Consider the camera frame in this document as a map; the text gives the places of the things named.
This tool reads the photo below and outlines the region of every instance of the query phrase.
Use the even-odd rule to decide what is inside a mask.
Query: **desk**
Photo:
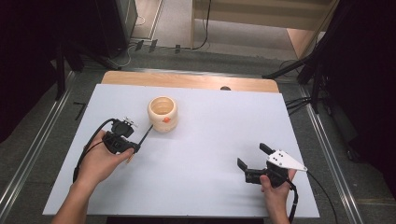
[[[149,100],[159,95],[176,100],[177,127],[170,133],[152,131],[133,162],[121,164],[97,187],[89,215],[267,217],[260,186],[245,183],[236,159],[251,168],[263,168],[266,156],[259,143],[265,142],[270,147],[287,148],[296,160],[303,161],[273,80],[108,72],[103,83],[92,94],[45,215],[55,214],[61,206],[81,148],[98,125],[109,117],[132,115],[130,119],[139,123],[139,128],[129,140],[138,142],[150,125]],[[218,91],[224,85],[234,91]],[[256,91],[239,91],[248,87]],[[298,173],[293,182],[300,194],[296,216],[318,217],[306,173]]]
[[[300,59],[315,44],[318,34],[326,31],[338,2],[339,0],[212,0],[209,20],[288,28],[291,43]],[[208,0],[192,2],[191,48],[194,20],[206,19],[208,3]]]

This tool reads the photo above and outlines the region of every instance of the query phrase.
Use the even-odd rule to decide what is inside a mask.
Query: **cup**
[[[167,96],[152,99],[148,104],[148,118],[157,132],[172,131],[177,126],[176,102]]]

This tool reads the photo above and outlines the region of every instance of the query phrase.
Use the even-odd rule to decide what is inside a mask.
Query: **gray floor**
[[[279,51],[290,49],[285,43]],[[261,78],[261,75],[271,74],[279,69],[284,60],[271,54],[268,57],[254,55],[235,55],[229,53],[181,51],[175,54],[173,49],[156,48],[149,52],[149,47],[139,51],[130,49],[131,62],[123,70],[136,69],[167,69],[175,71],[192,71],[215,73],[217,76]],[[124,52],[117,63],[128,62],[128,54]],[[75,73],[76,79],[70,86],[70,94],[65,101],[62,113],[55,122],[47,141],[37,157],[33,169],[27,176],[11,210],[5,218],[5,223],[49,223],[50,217],[42,216],[42,211],[50,195],[51,186],[63,164],[67,150],[73,141],[80,118],[76,116],[80,105],[74,102],[88,103],[95,84],[101,82],[105,73],[100,64],[84,58],[86,64],[81,73]],[[296,83],[295,71],[276,80],[285,100],[302,96],[301,87]],[[7,184],[17,172],[30,145],[35,140],[41,124],[54,104],[56,88],[52,87],[21,121],[14,133],[0,144],[0,188],[6,189]],[[327,116],[323,107],[319,106],[319,116],[326,134],[332,144],[335,157],[346,178],[354,199],[365,223],[394,223],[396,218],[396,203],[391,197],[382,175],[371,165],[356,163],[347,158],[347,146],[337,131],[332,118]],[[331,170],[321,149],[317,133],[309,118],[306,108],[290,116],[296,138],[302,151],[304,164],[311,170],[320,184],[326,189],[334,203],[339,223],[353,223],[347,217],[346,209],[340,198],[340,192],[335,186]],[[294,223],[334,223],[334,213],[323,191],[318,184],[310,179],[312,189],[318,204],[320,218],[296,219]],[[89,216],[87,223],[106,223],[105,217]]]

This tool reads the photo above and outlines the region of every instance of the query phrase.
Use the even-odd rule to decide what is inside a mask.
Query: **white tabletop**
[[[81,150],[107,119],[128,117],[139,124],[129,137],[138,143],[149,128],[147,106],[172,97],[178,125],[170,133],[151,131],[131,163],[122,163],[90,199],[89,215],[149,217],[267,217],[261,186],[245,182],[240,158],[251,169],[265,167],[263,142],[303,162],[280,93],[212,91],[127,85],[96,86],[64,160],[44,215],[62,205]],[[300,200],[296,217],[318,217],[306,173],[293,183]],[[288,198],[291,208],[293,193]]]

